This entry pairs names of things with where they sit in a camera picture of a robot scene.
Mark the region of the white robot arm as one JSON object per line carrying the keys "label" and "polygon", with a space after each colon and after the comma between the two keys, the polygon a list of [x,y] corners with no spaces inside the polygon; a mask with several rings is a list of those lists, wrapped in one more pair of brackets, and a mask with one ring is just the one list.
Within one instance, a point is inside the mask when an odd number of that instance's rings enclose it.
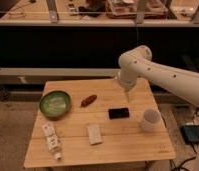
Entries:
{"label": "white robot arm", "polygon": [[130,91],[140,76],[199,107],[199,73],[157,64],[151,59],[152,52],[145,45],[119,57],[120,71],[117,79],[124,90]]}

